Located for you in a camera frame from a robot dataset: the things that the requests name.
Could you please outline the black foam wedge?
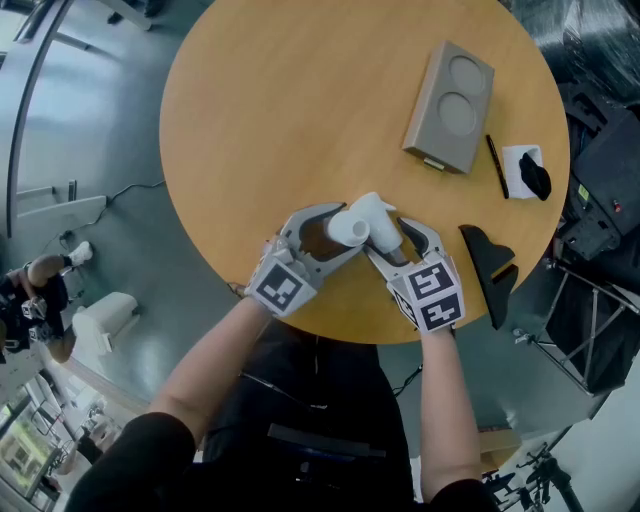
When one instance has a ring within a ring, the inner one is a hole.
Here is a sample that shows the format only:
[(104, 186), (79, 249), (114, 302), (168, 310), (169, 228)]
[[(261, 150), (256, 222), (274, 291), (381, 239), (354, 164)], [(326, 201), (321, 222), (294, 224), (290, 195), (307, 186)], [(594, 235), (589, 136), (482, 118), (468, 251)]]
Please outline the black foam wedge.
[(515, 253), (509, 247), (492, 243), (477, 226), (461, 225), (459, 230), (476, 272), (491, 324), (499, 330), (506, 320), (509, 297), (518, 279), (519, 268), (512, 262)]

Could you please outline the black pen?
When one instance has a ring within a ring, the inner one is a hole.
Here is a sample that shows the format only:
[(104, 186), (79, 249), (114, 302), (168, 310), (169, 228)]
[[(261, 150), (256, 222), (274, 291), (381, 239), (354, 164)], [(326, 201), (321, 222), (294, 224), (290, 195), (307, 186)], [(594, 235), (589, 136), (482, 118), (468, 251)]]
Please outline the black pen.
[(489, 134), (485, 135), (485, 140), (487, 142), (487, 145), (488, 145), (488, 148), (489, 148), (489, 151), (490, 151), (490, 154), (491, 154), (491, 158), (492, 158), (492, 161), (493, 161), (495, 169), (496, 169), (496, 173), (497, 173), (497, 176), (498, 176), (498, 179), (499, 179), (499, 183), (500, 183), (500, 186), (501, 186), (503, 197), (505, 199), (509, 199), (509, 190), (508, 190), (507, 182), (506, 182), (506, 179), (505, 179), (505, 176), (504, 176), (504, 172), (502, 170), (501, 162), (500, 162), (500, 159), (499, 159), (498, 152), (496, 150), (494, 141), (493, 141), (492, 137)]

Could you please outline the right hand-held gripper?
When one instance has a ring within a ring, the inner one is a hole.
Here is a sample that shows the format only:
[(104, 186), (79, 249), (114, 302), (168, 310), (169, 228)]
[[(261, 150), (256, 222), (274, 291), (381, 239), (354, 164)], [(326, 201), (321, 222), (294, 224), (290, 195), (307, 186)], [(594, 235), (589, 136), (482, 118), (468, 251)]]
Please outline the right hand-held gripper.
[(401, 313), (421, 334), (453, 326), (465, 317), (461, 283), (439, 234), (414, 219), (398, 217), (397, 224), (423, 260), (408, 266), (400, 247), (381, 253), (375, 245), (365, 244), (364, 252), (387, 281)]

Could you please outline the small white box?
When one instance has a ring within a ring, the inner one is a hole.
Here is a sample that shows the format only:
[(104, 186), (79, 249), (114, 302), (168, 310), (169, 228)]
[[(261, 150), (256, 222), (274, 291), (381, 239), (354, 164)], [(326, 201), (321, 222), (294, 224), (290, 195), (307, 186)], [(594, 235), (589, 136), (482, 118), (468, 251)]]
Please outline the small white box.
[(528, 154), (537, 165), (543, 166), (542, 152), (538, 145), (516, 145), (502, 148), (504, 176), (510, 199), (536, 198), (536, 194), (521, 177), (519, 162), (525, 154)]

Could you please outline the person's left forearm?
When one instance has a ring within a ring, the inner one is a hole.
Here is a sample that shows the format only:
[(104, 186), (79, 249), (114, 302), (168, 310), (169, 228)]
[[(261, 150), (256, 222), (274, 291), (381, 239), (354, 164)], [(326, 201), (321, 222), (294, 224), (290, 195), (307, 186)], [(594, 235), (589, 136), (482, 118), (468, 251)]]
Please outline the person's left forearm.
[(183, 357), (149, 410), (178, 419), (200, 443), (271, 320), (258, 301), (242, 299)]

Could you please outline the small black cloth item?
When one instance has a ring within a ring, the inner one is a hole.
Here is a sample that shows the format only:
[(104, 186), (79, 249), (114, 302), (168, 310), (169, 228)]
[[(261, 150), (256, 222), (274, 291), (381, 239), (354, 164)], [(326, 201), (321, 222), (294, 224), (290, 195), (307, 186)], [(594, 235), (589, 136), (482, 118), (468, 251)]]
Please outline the small black cloth item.
[(547, 170), (538, 165), (528, 152), (520, 158), (519, 167), (523, 183), (541, 201), (546, 201), (552, 191)]

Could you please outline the black chest-mounted box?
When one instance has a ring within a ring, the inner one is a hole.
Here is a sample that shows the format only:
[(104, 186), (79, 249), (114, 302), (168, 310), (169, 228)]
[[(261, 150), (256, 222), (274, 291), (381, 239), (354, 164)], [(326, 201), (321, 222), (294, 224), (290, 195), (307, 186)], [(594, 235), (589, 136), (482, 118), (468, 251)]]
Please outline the black chest-mounted box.
[(386, 458), (385, 450), (375, 449), (368, 443), (322, 436), (278, 424), (270, 425), (268, 436), (302, 451), (334, 458), (346, 460)]

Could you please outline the plastic-wrapped black chairs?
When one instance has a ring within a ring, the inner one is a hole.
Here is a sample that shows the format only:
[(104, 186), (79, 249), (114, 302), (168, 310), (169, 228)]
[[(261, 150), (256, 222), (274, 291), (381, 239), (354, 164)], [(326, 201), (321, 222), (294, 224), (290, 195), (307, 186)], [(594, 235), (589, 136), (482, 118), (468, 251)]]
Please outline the plastic-wrapped black chairs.
[(640, 105), (640, 0), (504, 0), (558, 83)]

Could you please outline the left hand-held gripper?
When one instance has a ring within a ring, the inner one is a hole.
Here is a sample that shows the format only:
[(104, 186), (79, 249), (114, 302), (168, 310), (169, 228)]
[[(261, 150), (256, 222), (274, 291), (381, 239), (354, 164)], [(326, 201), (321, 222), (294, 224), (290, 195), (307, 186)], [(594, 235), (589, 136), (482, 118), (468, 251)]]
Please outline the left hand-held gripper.
[(303, 227), (331, 218), (346, 203), (315, 204), (291, 214), (282, 230), (263, 247), (259, 262), (244, 289), (273, 316), (290, 316), (313, 299), (328, 276), (360, 254), (363, 245), (335, 245), (315, 255), (302, 250)]

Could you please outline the black folding cart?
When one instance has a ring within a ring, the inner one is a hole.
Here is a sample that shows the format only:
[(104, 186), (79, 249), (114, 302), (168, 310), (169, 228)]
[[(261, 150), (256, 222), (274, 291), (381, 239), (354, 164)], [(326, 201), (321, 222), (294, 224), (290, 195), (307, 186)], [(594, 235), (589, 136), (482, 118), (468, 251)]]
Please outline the black folding cart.
[(543, 262), (559, 286), (542, 326), (514, 329), (514, 342), (536, 348), (590, 397), (623, 387), (640, 353), (640, 295), (561, 260)]

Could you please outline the person's right forearm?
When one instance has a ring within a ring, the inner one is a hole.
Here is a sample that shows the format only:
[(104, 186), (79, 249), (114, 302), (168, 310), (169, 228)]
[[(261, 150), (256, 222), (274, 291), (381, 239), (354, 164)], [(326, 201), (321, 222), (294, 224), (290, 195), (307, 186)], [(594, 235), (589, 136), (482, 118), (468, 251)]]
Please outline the person's right forearm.
[(481, 452), (454, 336), (425, 333), (421, 347), (421, 487), (429, 503), (454, 482), (479, 479)]

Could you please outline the long grey desk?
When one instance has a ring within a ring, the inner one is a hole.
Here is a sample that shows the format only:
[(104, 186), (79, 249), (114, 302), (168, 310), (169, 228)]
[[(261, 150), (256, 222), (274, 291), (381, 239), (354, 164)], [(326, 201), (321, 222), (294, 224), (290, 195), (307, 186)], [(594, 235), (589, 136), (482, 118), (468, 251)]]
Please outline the long grey desk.
[(11, 42), (8, 58), (0, 67), (0, 237), (13, 236), (18, 223), (44, 216), (49, 219), (83, 216), (107, 205), (107, 197), (79, 199), (77, 182), (69, 187), (68, 200), (20, 213), (21, 200), (51, 195), (53, 186), (18, 189), (21, 147), (29, 106), (53, 43), (99, 57), (101, 50), (60, 30), (72, 5), (82, 0), (39, 0)]

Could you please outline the white plastic bin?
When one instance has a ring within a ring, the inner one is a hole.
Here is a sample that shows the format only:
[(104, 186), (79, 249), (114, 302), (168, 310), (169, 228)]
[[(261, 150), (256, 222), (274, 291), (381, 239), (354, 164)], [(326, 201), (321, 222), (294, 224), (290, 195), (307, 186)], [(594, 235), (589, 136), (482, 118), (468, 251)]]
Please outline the white plastic bin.
[(138, 301), (122, 292), (112, 292), (87, 308), (79, 307), (72, 316), (77, 342), (99, 356), (111, 353), (118, 339), (139, 320), (138, 308)]

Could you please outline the cardboard box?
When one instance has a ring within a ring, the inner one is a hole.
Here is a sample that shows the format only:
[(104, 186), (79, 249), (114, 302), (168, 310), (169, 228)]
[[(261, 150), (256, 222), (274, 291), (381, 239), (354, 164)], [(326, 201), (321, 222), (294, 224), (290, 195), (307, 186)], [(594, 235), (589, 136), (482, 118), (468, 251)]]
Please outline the cardboard box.
[(511, 428), (479, 431), (481, 471), (498, 470), (521, 446), (519, 434)]

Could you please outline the person's black shirt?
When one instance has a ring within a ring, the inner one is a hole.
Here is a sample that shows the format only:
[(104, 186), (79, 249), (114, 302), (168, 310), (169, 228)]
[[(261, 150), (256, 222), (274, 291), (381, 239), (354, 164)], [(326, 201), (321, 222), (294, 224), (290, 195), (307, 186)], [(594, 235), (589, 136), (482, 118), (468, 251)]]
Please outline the person's black shirt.
[[(386, 451), (346, 460), (268, 436), (271, 424)], [(66, 512), (498, 512), (459, 481), (414, 499), (398, 403), (377, 350), (272, 323), (203, 442), (163, 413), (130, 421), (74, 487)]]

